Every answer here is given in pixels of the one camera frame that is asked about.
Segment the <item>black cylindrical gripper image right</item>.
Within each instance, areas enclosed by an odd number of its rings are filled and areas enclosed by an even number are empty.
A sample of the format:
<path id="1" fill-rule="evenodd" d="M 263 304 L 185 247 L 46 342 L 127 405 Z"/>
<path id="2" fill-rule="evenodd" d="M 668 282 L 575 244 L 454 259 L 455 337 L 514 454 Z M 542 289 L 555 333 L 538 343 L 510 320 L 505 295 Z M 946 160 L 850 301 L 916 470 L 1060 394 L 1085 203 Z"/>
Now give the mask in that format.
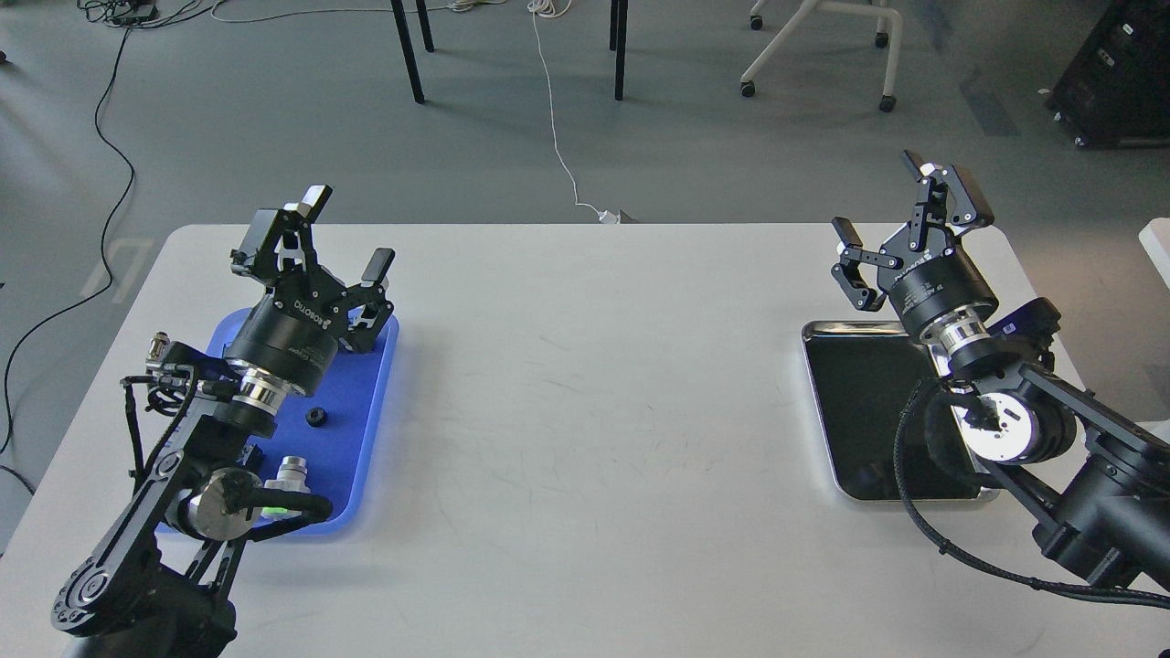
<path id="1" fill-rule="evenodd" d="M 878 311 L 887 295 L 906 333 L 924 343 L 928 325 L 948 313 L 973 309 L 985 321 L 997 311 L 994 292 L 961 245 L 965 233 L 993 225 L 994 211 L 965 167 L 925 162 L 911 150 L 904 150 L 902 158 L 918 179 L 920 194 L 901 245 L 917 259 L 907 259 L 901 268 L 896 255 L 865 251 L 852 221 L 832 217 L 841 246 L 832 275 L 859 311 Z M 861 265 L 882 268 L 881 294 L 866 285 Z"/>

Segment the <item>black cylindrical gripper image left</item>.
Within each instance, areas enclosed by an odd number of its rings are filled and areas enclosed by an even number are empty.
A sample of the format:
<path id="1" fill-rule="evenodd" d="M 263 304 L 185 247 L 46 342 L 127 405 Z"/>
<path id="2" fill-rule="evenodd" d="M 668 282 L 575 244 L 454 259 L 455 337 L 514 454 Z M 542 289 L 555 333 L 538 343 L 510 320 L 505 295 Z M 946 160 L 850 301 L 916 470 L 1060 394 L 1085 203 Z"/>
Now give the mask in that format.
<path id="1" fill-rule="evenodd" d="M 260 208 L 239 248 L 230 251 L 230 270 L 276 285 L 295 273 L 283 265 L 282 251 L 289 249 L 301 254 L 301 273 L 321 274 L 311 226 L 330 196 L 330 185 L 314 185 L 298 203 Z M 223 358 L 239 371 L 255 366 L 292 385 L 298 396 L 312 396 L 340 347 L 356 354 L 376 347 L 394 311 L 386 297 L 386 275 L 394 258 L 394 249 L 373 251 L 359 285 L 344 295 L 335 283 L 283 281 L 252 308 Z"/>

